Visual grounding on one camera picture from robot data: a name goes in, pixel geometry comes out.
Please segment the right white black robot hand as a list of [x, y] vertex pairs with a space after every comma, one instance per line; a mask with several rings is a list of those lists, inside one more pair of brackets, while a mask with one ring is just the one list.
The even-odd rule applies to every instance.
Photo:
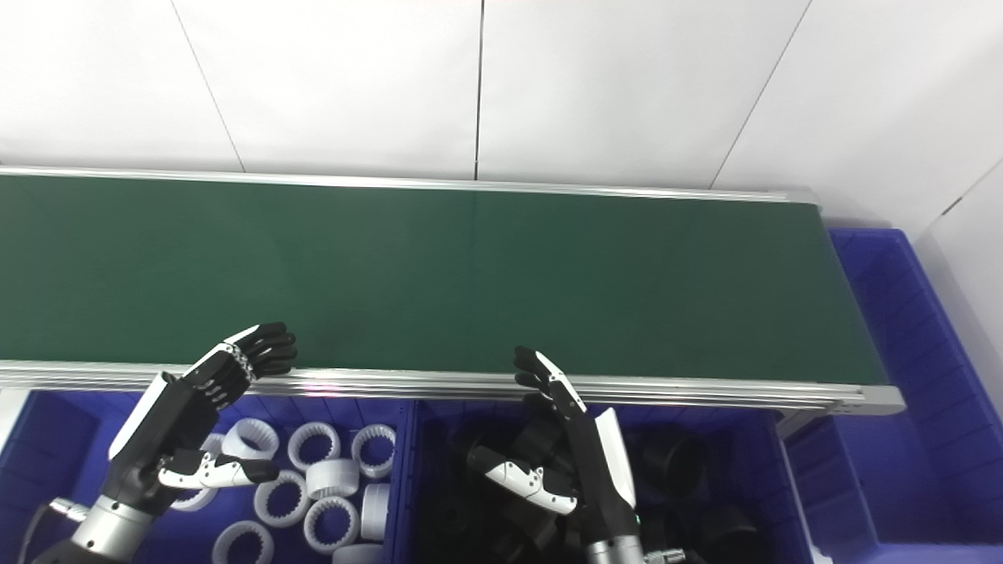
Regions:
[[543, 403], [566, 433], [578, 480], [486, 446], [472, 448], [467, 467], [541, 509], [576, 515], [588, 544], [638, 536], [633, 475], [616, 411], [590, 414], [572, 381], [541, 351], [519, 345], [513, 364], [516, 382], [533, 389], [526, 398]]

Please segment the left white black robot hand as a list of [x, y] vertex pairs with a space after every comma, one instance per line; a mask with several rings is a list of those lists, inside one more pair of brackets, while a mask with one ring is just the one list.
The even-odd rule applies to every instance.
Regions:
[[289, 374], [296, 336], [282, 322], [258, 324], [215, 344], [180, 376], [157, 376], [136, 404], [110, 449], [100, 495], [160, 517], [179, 490], [158, 473], [178, 450], [196, 450], [260, 378]]

